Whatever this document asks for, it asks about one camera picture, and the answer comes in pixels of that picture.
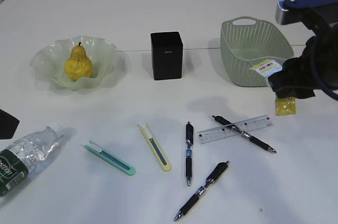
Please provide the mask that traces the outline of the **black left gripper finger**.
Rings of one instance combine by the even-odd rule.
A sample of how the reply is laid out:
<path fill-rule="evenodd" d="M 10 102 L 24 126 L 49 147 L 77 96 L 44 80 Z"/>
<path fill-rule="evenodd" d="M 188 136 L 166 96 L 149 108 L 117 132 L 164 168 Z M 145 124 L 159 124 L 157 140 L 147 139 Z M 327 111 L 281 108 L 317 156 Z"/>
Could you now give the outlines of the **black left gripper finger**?
<path fill-rule="evenodd" d="M 1 110 L 0 123 L 0 139 L 11 139 L 20 121 L 11 114 Z"/>

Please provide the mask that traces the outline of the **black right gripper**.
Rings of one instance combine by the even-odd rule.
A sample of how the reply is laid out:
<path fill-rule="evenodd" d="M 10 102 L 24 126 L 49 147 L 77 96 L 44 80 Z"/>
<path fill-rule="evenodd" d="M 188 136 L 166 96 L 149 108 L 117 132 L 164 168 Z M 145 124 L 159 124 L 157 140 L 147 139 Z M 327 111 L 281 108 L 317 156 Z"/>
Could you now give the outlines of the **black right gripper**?
<path fill-rule="evenodd" d="M 314 90 L 319 89 L 309 59 L 301 57 L 286 60 L 282 70 L 268 77 L 268 83 L 278 98 L 306 99 L 315 97 Z"/>

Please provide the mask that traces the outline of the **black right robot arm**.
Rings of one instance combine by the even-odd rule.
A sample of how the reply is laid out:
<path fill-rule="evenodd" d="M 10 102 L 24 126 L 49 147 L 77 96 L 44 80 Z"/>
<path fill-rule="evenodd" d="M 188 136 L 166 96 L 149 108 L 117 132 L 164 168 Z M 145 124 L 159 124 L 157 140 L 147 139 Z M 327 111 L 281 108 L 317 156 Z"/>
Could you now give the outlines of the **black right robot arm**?
<path fill-rule="evenodd" d="M 337 100 L 337 11 L 325 14 L 313 8 L 289 10 L 314 32 L 300 57 L 286 60 L 282 70 L 267 78 L 278 98 L 315 97 L 321 90 Z"/>

